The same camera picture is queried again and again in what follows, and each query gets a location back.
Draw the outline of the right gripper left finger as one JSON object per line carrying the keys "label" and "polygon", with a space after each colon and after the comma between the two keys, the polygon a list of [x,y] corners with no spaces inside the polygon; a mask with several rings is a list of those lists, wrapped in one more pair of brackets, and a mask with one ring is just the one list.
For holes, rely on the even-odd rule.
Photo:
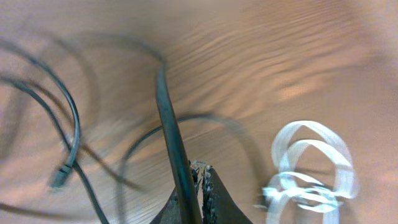
{"label": "right gripper left finger", "polygon": [[[197,161],[189,161],[189,164],[195,193],[198,195],[201,182],[201,178],[199,178],[200,165]],[[178,202],[177,191],[175,189],[173,189],[168,201],[150,224],[182,224],[180,205]]]}

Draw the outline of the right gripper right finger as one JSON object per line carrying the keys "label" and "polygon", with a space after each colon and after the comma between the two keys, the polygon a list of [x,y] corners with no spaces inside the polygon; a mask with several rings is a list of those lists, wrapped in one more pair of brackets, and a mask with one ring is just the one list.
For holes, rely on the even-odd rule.
{"label": "right gripper right finger", "polygon": [[252,224],[235,204],[212,166],[203,171],[203,222],[206,224]]}

